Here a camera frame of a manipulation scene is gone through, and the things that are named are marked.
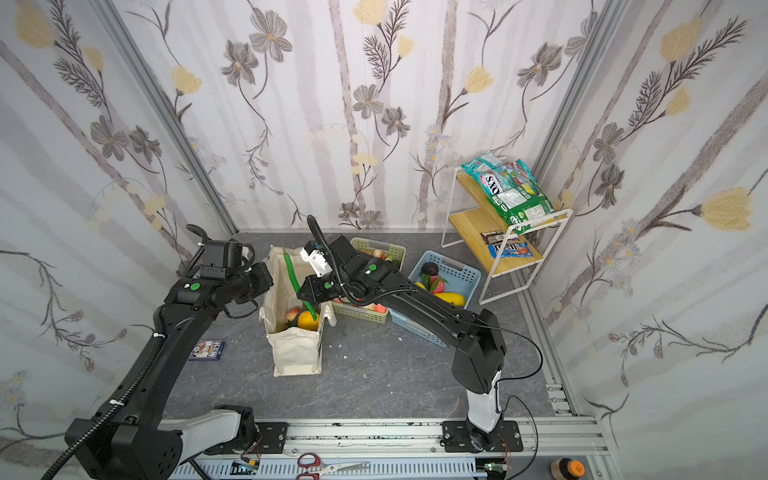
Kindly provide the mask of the light green plastic basket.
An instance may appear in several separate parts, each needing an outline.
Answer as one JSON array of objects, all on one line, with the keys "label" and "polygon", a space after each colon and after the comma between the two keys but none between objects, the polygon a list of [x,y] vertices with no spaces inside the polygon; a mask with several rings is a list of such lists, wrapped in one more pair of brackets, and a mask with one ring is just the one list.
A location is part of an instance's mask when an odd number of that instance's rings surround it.
[{"label": "light green plastic basket", "polygon": [[[360,252],[391,261],[397,269],[402,267],[406,256],[406,248],[397,244],[360,237],[353,237],[350,243]],[[359,307],[345,300],[335,300],[332,307],[336,315],[366,320],[377,324],[385,324],[390,317],[390,311],[380,304]]]}]

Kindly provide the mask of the long green toy bean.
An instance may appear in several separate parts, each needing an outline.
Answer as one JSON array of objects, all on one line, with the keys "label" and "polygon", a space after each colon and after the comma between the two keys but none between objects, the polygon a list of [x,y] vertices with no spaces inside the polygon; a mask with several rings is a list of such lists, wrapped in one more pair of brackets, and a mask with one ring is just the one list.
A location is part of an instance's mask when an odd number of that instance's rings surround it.
[{"label": "long green toy bean", "polygon": [[[300,285],[299,285],[298,278],[297,278],[296,273],[295,273],[295,269],[294,269],[294,265],[293,265],[293,261],[291,259],[291,256],[290,256],[290,254],[287,251],[284,251],[283,252],[283,258],[284,258],[284,261],[285,261],[285,264],[286,264],[286,269],[287,269],[288,277],[289,277],[290,283],[291,283],[291,285],[293,287],[294,293],[298,294],[299,290],[300,290]],[[314,307],[308,301],[306,301],[306,300],[303,300],[303,304],[307,308],[307,311],[310,313],[312,321],[316,322],[318,320],[318,315],[317,315],[317,312],[314,309]]]}]

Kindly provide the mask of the orange yellow toy pumpkin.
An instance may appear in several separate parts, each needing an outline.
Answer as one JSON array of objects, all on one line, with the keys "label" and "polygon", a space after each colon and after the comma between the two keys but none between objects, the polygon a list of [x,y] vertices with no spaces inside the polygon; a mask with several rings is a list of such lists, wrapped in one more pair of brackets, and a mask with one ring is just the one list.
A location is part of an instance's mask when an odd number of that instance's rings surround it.
[{"label": "orange yellow toy pumpkin", "polygon": [[320,317],[310,311],[302,311],[296,318],[296,326],[306,331],[316,332],[320,326]]}]

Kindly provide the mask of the cream canvas grocery bag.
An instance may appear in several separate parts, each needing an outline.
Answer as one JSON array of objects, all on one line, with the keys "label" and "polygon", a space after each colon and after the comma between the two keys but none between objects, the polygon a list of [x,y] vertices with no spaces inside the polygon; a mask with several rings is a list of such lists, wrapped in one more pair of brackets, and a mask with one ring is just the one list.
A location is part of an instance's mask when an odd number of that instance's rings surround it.
[{"label": "cream canvas grocery bag", "polygon": [[332,306],[297,298],[303,281],[315,275],[299,249],[274,246],[266,265],[273,286],[265,295],[259,318],[272,351],[273,375],[318,375],[322,372],[324,328],[336,324]]}]

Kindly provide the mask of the light blue plastic basket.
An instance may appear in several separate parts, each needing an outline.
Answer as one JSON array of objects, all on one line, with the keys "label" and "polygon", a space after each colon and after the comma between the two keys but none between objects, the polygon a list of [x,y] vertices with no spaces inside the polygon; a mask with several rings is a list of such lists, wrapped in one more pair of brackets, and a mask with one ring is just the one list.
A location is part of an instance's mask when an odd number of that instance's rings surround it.
[{"label": "light blue plastic basket", "polygon": [[[461,295],[465,300],[465,305],[468,306],[479,285],[481,279],[480,271],[440,253],[427,250],[411,270],[408,279],[414,282],[420,281],[421,268],[426,263],[435,263],[437,265],[439,276],[447,281],[446,292]],[[404,314],[395,310],[391,310],[390,313],[391,320],[397,326],[437,346],[447,346],[436,334],[431,333],[415,321],[407,318]]]}]

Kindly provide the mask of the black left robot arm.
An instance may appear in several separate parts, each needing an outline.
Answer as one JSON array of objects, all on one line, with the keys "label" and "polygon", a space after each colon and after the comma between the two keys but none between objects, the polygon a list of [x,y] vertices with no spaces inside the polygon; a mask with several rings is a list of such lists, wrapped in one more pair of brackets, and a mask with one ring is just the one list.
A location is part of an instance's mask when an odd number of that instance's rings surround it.
[{"label": "black left robot arm", "polygon": [[214,447],[247,448],[258,438],[250,407],[223,405],[162,427],[168,397],[189,355],[231,302],[267,292],[273,279],[259,262],[221,277],[182,278],[154,311],[154,330],[126,377],[88,419],[72,421],[66,450],[45,473],[71,458],[93,479],[167,479],[176,467]]}]

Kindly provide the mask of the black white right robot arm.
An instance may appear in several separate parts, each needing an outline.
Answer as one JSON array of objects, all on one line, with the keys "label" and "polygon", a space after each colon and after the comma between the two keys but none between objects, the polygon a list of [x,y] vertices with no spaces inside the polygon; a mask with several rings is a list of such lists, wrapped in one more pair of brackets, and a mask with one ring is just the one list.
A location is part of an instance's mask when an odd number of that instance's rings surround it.
[{"label": "black white right robot arm", "polygon": [[301,251],[314,273],[304,280],[297,297],[310,303],[337,298],[356,306],[381,304],[405,315],[454,348],[452,375],[467,392],[465,449],[498,450],[503,414],[498,407],[498,382],[507,347],[496,316],[453,305],[417,286],[391,262],[356,250],[339,235],[329,241],[316,226],[314,239]]}]

